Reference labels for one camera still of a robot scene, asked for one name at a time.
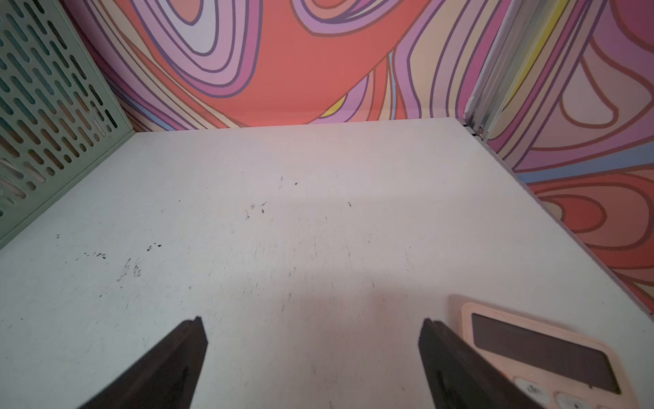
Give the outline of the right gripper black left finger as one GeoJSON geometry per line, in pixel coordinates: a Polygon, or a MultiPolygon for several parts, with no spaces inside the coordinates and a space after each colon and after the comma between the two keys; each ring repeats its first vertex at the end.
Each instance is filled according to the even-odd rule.
{"type": "Polygon", "coordinates": [[[184,320],[83,408],[189,408],[208,349],[201,317],[184,320]]]}

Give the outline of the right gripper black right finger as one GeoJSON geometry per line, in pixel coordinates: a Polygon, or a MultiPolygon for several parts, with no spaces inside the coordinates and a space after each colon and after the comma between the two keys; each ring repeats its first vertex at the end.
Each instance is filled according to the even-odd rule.
{"type": "Polygon", "coordinates": [[[426,319],[418,340],[436,408],[538,408],[444,322],[426,319]]]}

